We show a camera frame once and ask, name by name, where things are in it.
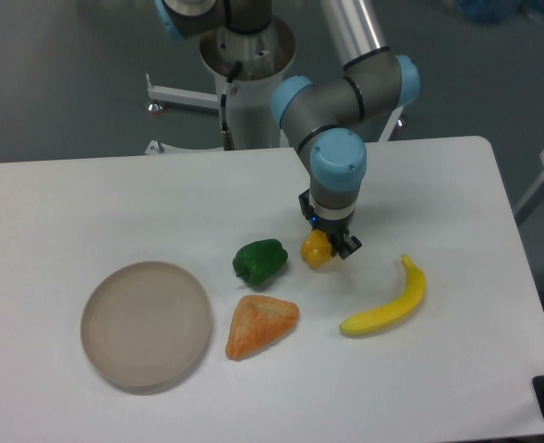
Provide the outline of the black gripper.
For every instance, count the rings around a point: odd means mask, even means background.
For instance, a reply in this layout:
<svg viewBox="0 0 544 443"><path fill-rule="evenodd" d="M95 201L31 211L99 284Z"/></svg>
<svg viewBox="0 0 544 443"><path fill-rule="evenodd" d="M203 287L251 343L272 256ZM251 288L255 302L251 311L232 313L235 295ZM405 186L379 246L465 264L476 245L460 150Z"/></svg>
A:
<svg viewBox="0 0 544 443"><path fill-rule="evenodd" d="M328 235L333 257L347 259L362 246L357 237L349 234L355 204L338 210L328 209L318 203L308 189L298 196L298 202L310 226Z"/></svg>

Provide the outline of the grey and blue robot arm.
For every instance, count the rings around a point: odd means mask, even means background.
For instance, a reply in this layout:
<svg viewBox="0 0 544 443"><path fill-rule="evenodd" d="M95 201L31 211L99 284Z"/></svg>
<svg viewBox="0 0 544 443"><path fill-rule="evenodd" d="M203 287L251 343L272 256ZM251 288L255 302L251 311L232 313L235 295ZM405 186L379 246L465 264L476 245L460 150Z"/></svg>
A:
<svg viewBox="0 0 544 443"><path fill-rule="evenodd" d="M269 1L158 1L155 9L170 39L199 36L217 91L151 85L151 101L213 109L226 150L257 147L263 133L285 139L308 171L309 188L299 198L305 219L326 234L335 256L356 252L360 242L349 226L367 149L353 128L402 109L420 88L412 60L391 52L373 4L321 3L343 69L340 78L322 85L285 76L296 41Z"/></svg>

